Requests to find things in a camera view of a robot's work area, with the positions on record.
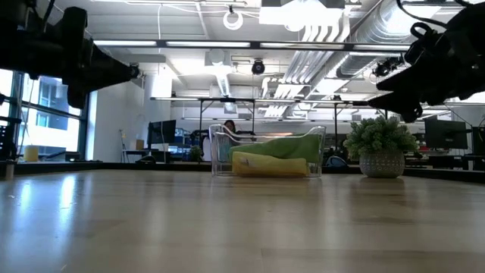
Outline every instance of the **person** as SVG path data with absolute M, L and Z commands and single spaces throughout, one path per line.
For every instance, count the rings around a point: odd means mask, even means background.
M 227 127 L 232 133 L 236 133 L 236 124 L 232 120 L 224 122 L 224 126 Z

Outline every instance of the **white pot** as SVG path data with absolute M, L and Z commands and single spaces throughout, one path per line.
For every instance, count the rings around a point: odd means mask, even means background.
M 358 164 L 368 177 L 396 178 L 402 175 L 405 161 L 402 152 L 382 151 L 361 155 Z

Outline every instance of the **green plant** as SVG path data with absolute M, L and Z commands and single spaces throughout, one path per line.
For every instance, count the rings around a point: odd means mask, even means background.
M 201 161 L 202 149 L 197 145 L 192 146 L 192 148 L 190 148 L 189 157 L 191 162 Z
M 364 119 L 360 124 L 352 122 L 352 132 L 344 146 L 352 158 L 380 151 L 416 151 L 418 144 L 405 125 L 399 125 L 396 118 L 383 117 Z

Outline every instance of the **potted plant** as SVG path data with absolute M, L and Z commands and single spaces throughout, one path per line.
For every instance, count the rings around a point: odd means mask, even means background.
M 368 177 L 398 177 L 404 171 L 404 151 L 418 150 L 415 137 L 396 118 L 364 119 L 351 126 L 344 146 L 351 158 L 358 158 L 362 173 Z
M 191 162 L 200 162 L 202 157 L 202 149 L 195 145 L 190 148 L 189 158 Z

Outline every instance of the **table surface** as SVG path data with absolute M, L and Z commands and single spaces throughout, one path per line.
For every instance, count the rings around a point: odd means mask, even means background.
M 0 181 L 0 272 L 485 272 L 485 187 L 99 170 Z

